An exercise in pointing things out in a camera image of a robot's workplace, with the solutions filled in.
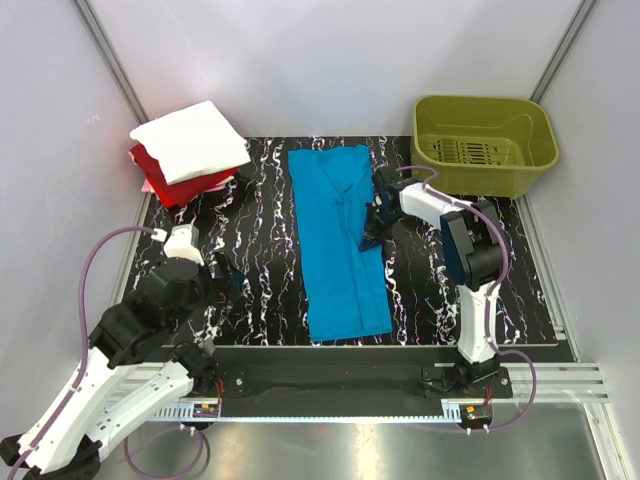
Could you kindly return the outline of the blue t-shirt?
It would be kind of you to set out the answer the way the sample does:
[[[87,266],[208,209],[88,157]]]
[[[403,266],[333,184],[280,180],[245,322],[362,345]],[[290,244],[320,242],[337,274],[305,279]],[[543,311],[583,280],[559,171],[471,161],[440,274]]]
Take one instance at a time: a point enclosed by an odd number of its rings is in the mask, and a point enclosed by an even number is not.
[[[393,330],[379,246],[361,251],[373,201],[365,145],[288,154],[311,340],[326,342]]]

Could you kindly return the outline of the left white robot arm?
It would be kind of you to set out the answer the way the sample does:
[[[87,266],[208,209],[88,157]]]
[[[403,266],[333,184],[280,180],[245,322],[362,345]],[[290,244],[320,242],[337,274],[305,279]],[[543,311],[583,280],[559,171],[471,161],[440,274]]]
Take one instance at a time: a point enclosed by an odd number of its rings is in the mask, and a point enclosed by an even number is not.
[[[183,343],[150,380],[109,406],[108,399],[137,367],[198,310],[238,300],[243,274],[217,252],[213,266],[168,258],[91,332],[88,350],[58,397],[28,431],[1,442],[11,475],[28,479],[92,479],[102,461],[164,405],[220,390],[217,364],[202,347]]]

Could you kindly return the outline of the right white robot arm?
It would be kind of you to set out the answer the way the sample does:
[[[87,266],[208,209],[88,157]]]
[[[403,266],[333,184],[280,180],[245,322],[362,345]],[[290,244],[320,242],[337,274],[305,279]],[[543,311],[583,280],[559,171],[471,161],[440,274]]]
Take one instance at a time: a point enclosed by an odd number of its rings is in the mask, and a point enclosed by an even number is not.
[[[460,298],[459,360],[423,384],[438,393],[458,390],[476,396],[500,369],[496,310],[509,259],[496,210],[489,201],[470,203],[419,182],[376,180],[359,249],[370,250],[389,240],[392,227],[404,215],[439,228],[445,266]]]

